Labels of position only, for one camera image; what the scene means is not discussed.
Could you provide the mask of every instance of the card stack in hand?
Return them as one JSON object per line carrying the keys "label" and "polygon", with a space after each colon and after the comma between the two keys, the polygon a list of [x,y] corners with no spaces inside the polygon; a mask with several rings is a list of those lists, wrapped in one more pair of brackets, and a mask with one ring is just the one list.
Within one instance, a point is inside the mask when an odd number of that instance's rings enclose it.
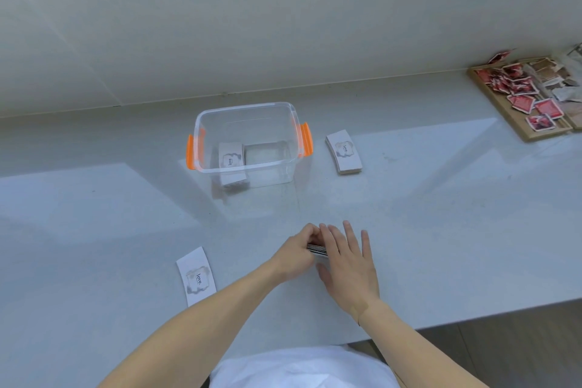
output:
{"label": "card stack in hand", "polygon": [[327,257],[327,250],[321,245],[308,244],[307,250],[309,250],[309,252],[313,253],[314,255]]}
{"label": "card stack in hand", "polygon": [[335,167],[340,175],[362,171],[362,163],[358,151],[345,129],[328,135],[325,137],[325,142],[331,151]]}

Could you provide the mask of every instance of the plastic storage box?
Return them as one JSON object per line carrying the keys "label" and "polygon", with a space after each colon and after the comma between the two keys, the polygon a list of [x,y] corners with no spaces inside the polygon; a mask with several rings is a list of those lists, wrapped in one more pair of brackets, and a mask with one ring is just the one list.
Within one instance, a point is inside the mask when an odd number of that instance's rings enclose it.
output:
{"label": "plastic storage box", "polygon": [[[244,166],[219,166],[218,145],[230,142],[243,143]],[[290,103],[224,107],[196,118],[186,146],[186,166],[218,184],[246,174],[246,186],[261,187],[291,181],[295,165],[312,153],[309,126],[299,123]]]}

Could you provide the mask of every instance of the paper scrap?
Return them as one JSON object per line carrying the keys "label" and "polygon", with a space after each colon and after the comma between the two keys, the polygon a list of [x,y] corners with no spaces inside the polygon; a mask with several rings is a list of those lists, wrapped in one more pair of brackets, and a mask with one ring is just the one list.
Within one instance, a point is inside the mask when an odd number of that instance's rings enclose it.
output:
{"label": "paper scrap", "polygon": [[216,293],[212,270],[202,247],[180,258],[176,264],[184,283],[188,306],[199,303],[202,299]]}

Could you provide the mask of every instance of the white countertop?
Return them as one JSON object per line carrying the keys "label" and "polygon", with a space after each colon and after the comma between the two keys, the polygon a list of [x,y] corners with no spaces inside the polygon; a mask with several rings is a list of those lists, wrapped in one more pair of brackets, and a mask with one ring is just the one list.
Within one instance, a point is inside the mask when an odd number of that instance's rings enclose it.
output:
{"label": "white countertop", "polygon": [[[232,196],[185,167],[196,115],[288,101],[314,137],[294,182]],[[364,164],[339,177],[326,134]],[[582,296],[582,135],[523,143],[462,72],[0,120],[0,386],[94,386],[186,308],[202,245],[224,288],[306,222],[370,232],[383,299],[414,327]],[[227,356],[366,334],[311,270]]]}

